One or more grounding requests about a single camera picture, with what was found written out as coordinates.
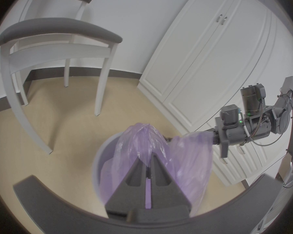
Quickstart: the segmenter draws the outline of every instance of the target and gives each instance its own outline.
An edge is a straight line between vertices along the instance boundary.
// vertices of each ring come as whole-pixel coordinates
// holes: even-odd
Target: purple plastic bag
[[[212,167],[212,132],[176,136],[169,145],[150,124],[130,126],[119,138],[114,157],[101,170],[100,194],[105,204],[121,183],[137,157],[147,166],[155,152],[192,204],[193,216],[201,203]],[[146,208],[151,208],[150,181],[146,181]]]

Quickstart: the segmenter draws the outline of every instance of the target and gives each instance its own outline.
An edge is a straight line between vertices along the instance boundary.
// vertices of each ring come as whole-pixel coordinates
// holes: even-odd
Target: trash bag
[[[109,200],[137,157],[150,166],[151,154],[155,152],[191,202],[190,216],[193,216],[199,208],[211,174],[212,144],[212,132],[176,136],[167,143],[150,124],[130,126],[119,138],[114,157],[106,161],[101,170],[101,200],[104,204]],[[146,184],[146,195],[150,195],[150,181],[147,180]],[[150,197],[146,197],[146,208],[151,208]]]

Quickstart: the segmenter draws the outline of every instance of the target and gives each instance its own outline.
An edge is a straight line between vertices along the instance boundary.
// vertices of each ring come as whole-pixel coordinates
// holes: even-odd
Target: white wardrobe
[[[189,0],[143,72],[139,89],[181,134],[207,130],[224,105],[243,109],[240,89],[262,83],[273,105],[293,75],[293,37],[257,0]],[[252,177],[285,154],[291,128],[274,145],[230,146],[213,170],[225,185]],[[270,134],[261,143],[278,136]]]

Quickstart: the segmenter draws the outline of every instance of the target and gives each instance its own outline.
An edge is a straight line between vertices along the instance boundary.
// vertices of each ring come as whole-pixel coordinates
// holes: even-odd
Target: floor
[[[12,185],[34,174],[54,193],[86,211],[106,217],[91,182],[96,151],[111,135],[137,122],[150,123],[165,136],[179,135],[171,123],[137,89],[137,79],[109,77],[102,112],[94,116],[98,77],[33,81],[29,121],[54,151],[47,155],[22,129],[11,109],[0,112],[0,195],[31,233],[42,233],[19,203]],[[198,214],[230,201],[244,191],[242,183],[225,187],[212,173]]]

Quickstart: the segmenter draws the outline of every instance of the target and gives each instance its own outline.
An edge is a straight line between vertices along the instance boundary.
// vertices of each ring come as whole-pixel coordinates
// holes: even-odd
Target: bucket
[[[114,157],[116,144],[118,142],[119,137],[122,135],[122,132],[117,133],[110,138],[108,138],[99,148],[97,154],[94,158],[92,165],[92,184],[94,190],[102,201],[100,196],[100,178],[101,178],[101,170],[106,161]]]

